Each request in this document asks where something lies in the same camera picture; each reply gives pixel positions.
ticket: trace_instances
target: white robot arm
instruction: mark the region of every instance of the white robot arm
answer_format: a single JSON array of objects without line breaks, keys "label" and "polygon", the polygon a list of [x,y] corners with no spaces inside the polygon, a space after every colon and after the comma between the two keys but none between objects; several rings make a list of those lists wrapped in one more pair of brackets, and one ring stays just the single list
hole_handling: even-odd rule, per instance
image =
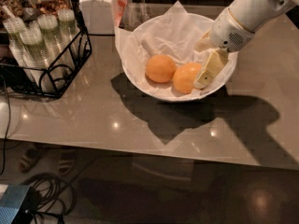
[{"label": "white robot arm", "polygon": [[228,53],[241,50],[267,21],[299,5],[299,0],[234,0],[213,22],[194,49],[213,49],[195,81],[203,89],[228,62]]}]

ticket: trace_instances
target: wire basket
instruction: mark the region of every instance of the wire basket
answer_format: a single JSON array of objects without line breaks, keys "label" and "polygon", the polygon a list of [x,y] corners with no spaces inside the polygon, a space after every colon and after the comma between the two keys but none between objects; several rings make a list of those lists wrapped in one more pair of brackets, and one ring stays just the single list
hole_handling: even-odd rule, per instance
[{"label": "wire basket", "polygon": [[[62,62],[66,53],[70,54],[69,64]],[[91,54],[91,40],[87,29],[83,28],[47,68],[20,66],[14,58],[4,57],[0,60],[0,75],[17,93],[60,98]],[[61,77],[54,76],[62,69]],[[36,73],[39,79],[32,80],[30,74]]]}]

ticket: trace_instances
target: countertop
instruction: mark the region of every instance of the countertop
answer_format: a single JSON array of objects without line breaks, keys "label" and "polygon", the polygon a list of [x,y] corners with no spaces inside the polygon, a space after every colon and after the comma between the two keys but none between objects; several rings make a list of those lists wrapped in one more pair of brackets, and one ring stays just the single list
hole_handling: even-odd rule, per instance
[{"label": "countertop", "polygon": [[[299,31],[282,15],[238,56],[225,87],[182,104],[137,90],[114,36],[91,36],[93,54],[60,99],[10,93],[8,139],[137,154],[299,169]],[[0,96],[0,137],[8,107]]]}]

